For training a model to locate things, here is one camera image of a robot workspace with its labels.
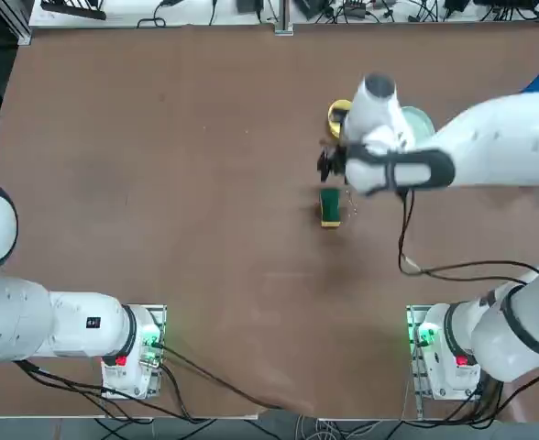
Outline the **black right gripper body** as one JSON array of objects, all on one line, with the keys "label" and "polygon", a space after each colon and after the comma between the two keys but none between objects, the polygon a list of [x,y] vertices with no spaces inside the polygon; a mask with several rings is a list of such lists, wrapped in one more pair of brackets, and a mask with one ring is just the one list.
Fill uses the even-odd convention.
[{"label": "black right gripper body", "polygon": [[334,175],[344,175],[347,165],[347,147],[336,142],[329,153],[330,170]]}]

